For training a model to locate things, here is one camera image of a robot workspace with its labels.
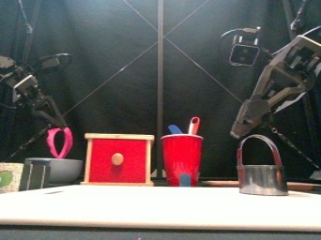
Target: bucket handle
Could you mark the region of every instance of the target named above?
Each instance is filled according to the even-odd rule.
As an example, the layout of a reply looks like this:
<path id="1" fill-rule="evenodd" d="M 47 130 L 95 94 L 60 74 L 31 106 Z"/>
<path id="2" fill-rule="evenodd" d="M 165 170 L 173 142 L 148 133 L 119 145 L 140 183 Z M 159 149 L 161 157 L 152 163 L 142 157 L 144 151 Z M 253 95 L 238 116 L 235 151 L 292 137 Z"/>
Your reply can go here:
<path id="1" fill-rule="evenodd" d="M 247 139 L 251 139 L 251 138 L 261 139 L 269 145 L 272 153 L 273 153 L 273 158 L 274 158 L 276 165 L 277 166 L 282 166 L 281 157 L 280 157 L 278 150 L 277 150 L 274 142 L 266 136 L 258 135 L 258 134 L 250 135 L 238 144 L 238 149 L 237 149 L 237 166 L 243 166 L 243 162 L 242 162 L 243 150 L 242 150 L 242 148 L 243 148 L 245 141 Z"/>

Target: wooden knob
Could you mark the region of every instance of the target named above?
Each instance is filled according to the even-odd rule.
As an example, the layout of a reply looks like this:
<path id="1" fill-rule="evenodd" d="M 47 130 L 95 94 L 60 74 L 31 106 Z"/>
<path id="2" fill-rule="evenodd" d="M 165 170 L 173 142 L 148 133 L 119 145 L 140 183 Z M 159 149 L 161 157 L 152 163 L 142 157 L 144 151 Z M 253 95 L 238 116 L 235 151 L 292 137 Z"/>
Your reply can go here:
<path id="1" fill-rule="evenodd" d="M 124 156 L 119 153 L 114 154 L 111 157 L 111 162 L 114 165 L 119 166 L 124 161 Z"/>

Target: cup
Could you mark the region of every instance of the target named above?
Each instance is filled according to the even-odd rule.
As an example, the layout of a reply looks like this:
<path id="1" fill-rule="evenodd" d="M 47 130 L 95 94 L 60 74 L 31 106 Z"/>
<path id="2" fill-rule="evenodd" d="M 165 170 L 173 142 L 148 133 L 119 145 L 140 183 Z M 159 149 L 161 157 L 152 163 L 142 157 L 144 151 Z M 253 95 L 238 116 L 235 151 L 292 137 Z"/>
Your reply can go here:
<path id="1" fill-rule="evenodd" d="M 161 140 L 169 185 L 197 187 L 203 138 L 191 134 L 171 134 Z"/>
<path id="2" fill-rule="evenodd" d="M 23 163 L 0 163 L 0 193 L 19 191 Z"/>

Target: pink handle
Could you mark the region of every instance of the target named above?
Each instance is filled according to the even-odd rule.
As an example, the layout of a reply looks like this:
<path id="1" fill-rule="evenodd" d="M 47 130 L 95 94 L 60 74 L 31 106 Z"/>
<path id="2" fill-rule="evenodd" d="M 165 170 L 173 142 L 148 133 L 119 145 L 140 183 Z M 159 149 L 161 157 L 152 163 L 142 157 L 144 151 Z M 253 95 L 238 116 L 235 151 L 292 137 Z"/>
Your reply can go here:
<path id="1" fill-rule="evenodd" d="M 197 130 L 199 127 L 199 117 L 194 116 L 193 119 L 190 120 L 190 128 L 189 128 L 189 134 L 197 135 Z"/>
<path id="2" fill-rule="evenodd" d="M 56 148 L 55 148 L 55 135 L 59 131 L 64 131 L 66 140 L 64 140 L 64 146 L 63 146 L 62 152 L 58 154 Z M 48 144 L 52 155 L 56 158 L 64 158 L 72 148 L 72 134 L 71 134 L 70 128 L 66 127 L 63 129 L 62 128 L 50 129 L 48 137 L 47 137 L 47 144 Z"/>

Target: box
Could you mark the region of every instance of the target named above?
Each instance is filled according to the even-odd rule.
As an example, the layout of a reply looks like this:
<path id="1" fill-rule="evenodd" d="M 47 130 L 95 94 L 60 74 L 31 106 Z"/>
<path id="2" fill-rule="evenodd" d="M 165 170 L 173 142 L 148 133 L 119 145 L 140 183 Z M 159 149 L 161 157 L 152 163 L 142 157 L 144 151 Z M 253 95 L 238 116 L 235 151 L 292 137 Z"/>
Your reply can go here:
<path id="1" fill-rule="evenodd" d="M 154 136 L 87 133 L 83 185 L 152 186 L 151 144 Z"/>

